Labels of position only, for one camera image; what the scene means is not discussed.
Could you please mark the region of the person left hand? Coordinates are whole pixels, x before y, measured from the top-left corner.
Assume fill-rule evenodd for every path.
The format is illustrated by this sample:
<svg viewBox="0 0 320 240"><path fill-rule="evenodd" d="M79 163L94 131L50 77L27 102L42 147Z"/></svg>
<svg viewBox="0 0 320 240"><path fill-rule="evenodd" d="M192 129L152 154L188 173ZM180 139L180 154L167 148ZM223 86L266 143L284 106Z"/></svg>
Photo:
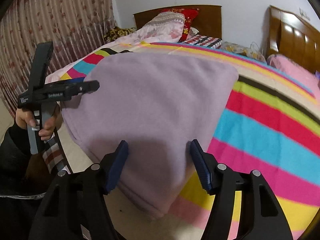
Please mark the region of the person left hand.
<svg viewBox="0 0 320 240"><path fill-rule="evenodd" d="M54 109L54 113L52 114L52 116L43 124L42 129L39 131L39 136L41 137L41 140L48 141L52 137L54 129L56 127L56 121L59 115L60 106L57 105ZM34 119L33 113L26 109L17 109L15 121L16 124L22 129L27 129L28 125L30 127L37 126L37 122Z"/></svg>

